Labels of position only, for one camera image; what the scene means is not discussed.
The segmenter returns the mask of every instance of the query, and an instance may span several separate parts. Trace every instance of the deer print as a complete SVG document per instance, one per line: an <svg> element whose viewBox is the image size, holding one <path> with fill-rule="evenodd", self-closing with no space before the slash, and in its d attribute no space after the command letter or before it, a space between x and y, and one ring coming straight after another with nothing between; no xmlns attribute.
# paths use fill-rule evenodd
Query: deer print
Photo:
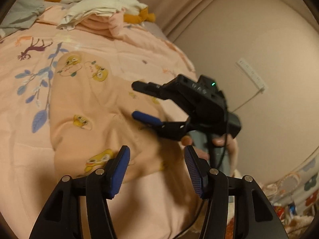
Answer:
<svg viewBox="0 0 319 239"><path fill-rule="evenodd" d="M31 45L24 50L23 52L21 52L21 55L17 56L18 59L20 59L20 61L24 60L24 59L30 59L31 55L28 54L29 51L31 50L35 50L35 51L39 51L42 52L44 51L47 47L51 46L53 44L53 41L51 41L51 43L49 45L44 45L44 40L42 39L42 45L41 46L36 46L39 43L40 39L38 38L38 41L33 44L33 38L32 38L32 42Z"/></svg>

